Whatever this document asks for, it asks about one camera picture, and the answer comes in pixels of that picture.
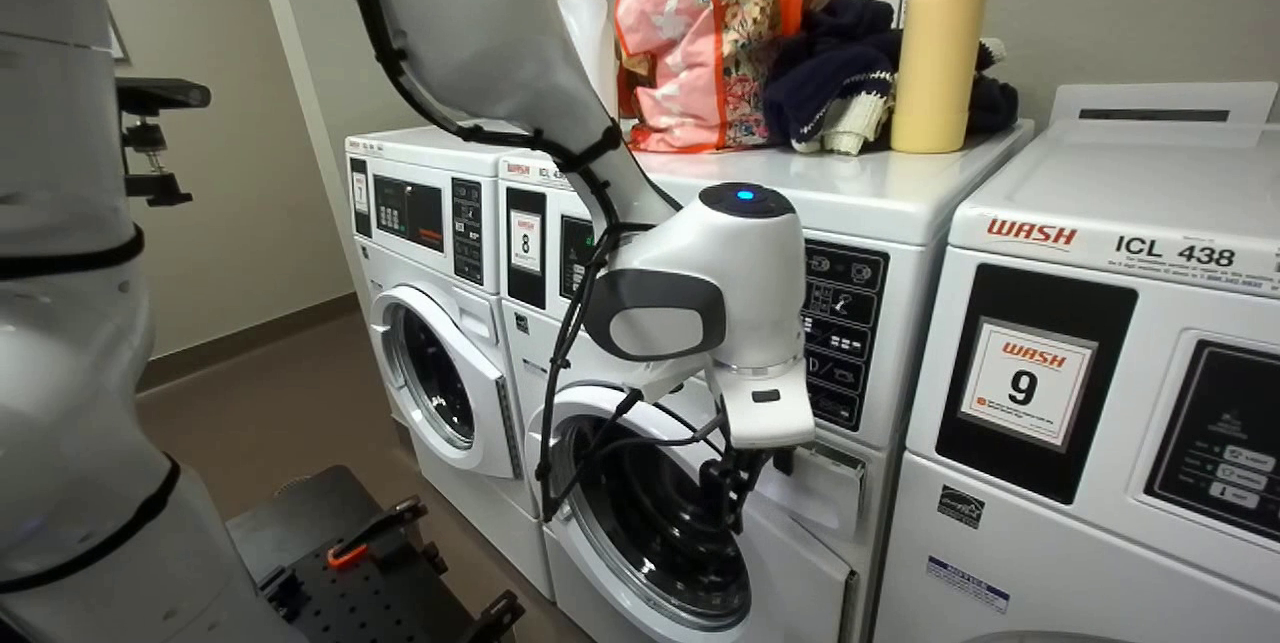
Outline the round washing machine door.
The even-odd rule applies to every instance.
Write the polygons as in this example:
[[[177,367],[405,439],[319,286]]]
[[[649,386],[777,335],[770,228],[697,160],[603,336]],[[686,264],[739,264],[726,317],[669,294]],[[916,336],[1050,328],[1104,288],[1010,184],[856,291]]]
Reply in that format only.
[[[520,480],[504,369],[468,319],[424,284],[393,286],[372,301],[375,355],[396,406],[430,453],[462,473]]]
[[[543,526],[561,608],[596,643],[842,643],[858,575],[819,535],[838,517],[817,485],[847,471],[806,450],[769,464],[731,532],[699,485],[723,450],[707,387],[617,415],[623,398],[571,382],[527,423],[564,498]]]

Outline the washing machine with sign seven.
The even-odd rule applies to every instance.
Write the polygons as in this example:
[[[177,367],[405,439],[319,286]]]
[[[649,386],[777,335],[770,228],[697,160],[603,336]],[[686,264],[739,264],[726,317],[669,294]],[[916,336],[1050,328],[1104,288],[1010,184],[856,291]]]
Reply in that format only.
[[[465,325],[495,347],[503,366],[520,451],[520,480],[454,470],[428,451],[396,406],[378,362],[394,419],[406,429],[422,476],[543,596],[554,594],[532,487],[524,466],[524,416],[500,315],[499,163],[503,150],[466,143],[433,127],[351,136],[346,169],[349,220],[374,298],[393,286],[424,284],[444,305],[468,313]]]

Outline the washing machine with sign nine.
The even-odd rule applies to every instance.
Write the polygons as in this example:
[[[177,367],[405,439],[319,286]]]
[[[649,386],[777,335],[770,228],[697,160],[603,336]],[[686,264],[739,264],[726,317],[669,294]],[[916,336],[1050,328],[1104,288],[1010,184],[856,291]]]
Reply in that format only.
[[[950,227],[873,643],[1280,643],[1280,123],[1048,126]]]

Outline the clamp with orange trigger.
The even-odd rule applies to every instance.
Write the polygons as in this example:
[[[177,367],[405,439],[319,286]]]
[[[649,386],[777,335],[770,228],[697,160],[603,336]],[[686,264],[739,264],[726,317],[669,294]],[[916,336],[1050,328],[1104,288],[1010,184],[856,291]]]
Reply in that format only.
[[[429,515],[429,507],[412,494],[374,514],[355,534],[335,541],[324,555],[328,571],[349,571],[369,562],[381,573],[407,574],[429,570],[436,576],[449,571],[434,542],[416,546],[410,533]]]

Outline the white detergent bottle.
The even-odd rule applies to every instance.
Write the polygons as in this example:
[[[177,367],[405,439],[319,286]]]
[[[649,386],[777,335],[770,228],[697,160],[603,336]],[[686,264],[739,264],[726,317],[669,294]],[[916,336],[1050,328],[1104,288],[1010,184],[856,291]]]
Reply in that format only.
[[[617,55],[607,0],[558,0],[570,38],[591,87],[611,117],[618,117]]]

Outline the pink floral bag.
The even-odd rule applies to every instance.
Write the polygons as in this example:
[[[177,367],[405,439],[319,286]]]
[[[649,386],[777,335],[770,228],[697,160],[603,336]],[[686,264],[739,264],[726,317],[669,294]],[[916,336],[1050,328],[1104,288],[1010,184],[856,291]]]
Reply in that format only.
[[[616,0],[636,152],[755,149],[765,79],[786,38],[829,0]]]

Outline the black clamp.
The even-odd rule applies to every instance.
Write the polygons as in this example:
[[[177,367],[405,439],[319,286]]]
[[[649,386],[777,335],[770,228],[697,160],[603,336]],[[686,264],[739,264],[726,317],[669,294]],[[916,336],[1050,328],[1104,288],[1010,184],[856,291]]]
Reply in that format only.
[[[456,637],[454,643],[504,643],[526,608],[511,589],[503,590]]]

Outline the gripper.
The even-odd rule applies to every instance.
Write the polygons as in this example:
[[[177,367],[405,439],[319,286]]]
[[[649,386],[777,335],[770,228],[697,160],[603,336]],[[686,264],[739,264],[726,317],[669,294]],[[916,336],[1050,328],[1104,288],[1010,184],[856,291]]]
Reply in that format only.
[[[703,462],[700,492],[712,523],[733,535],[742,533],[742,509],[773,450],[737,450],[730,446]]]

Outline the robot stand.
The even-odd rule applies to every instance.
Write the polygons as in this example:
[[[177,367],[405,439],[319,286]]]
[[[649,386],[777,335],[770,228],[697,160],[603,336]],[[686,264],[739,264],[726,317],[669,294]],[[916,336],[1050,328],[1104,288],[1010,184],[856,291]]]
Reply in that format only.
[[[369,562],[324,569],[335,541],[390,506],[380,506],[348,468],[332,466],[282,487],[227,526],[260,592],[303,643],[454,643],[486,605],[467,608],[445,574],[381,573]]]

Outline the yellow water bottle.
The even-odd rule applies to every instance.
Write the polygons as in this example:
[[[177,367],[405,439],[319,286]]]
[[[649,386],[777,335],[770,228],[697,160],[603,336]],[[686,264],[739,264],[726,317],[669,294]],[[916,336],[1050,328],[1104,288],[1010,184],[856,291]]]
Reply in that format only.
[[[987,0],[908,0],[890,147],[951,154],[966,138]]]

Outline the navy blue clothing heap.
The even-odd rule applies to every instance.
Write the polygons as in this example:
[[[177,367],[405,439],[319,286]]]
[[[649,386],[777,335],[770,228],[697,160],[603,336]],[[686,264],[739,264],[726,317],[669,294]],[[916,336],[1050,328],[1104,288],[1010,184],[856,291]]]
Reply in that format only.
[[[809,12],[780,46],[763,87],[768,145],[852,156],[867,145],[890,147],[901,38],[884,3],[829,0]],[[1018,91],[988,76],[1005,54],[1001,41],[980,32],[966,138],[1018,122]]]

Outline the washing machine with sign eight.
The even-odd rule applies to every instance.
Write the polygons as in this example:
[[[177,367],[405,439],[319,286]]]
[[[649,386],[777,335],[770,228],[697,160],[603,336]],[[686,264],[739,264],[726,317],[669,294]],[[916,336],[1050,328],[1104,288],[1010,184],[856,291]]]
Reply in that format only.
[[[819,535],[858,575],[842,643],[870,639],[902,437],[952,214],[1030,136],[1023,122],[943,155],[846,158],[781,149],[640,155],[652,178],[684,204],[704,187],[750,181],[785,193],[800,215],[806,384],[817,437],[769,464],[790,473],[795,453],[806,450],[823,466],[847,471],[817,485],[838,517],[822,524]],[[579,380],[622,388],[623,364],[580,336],[568,368],[556,384],[548,382],[552,347],[595,243],[586,209],[556,167],[539,154],[503,156],[499,210],[503,323],[524,416],[525,468],[532,471],[541,450],[530,450],[526,430],[547,395]]]

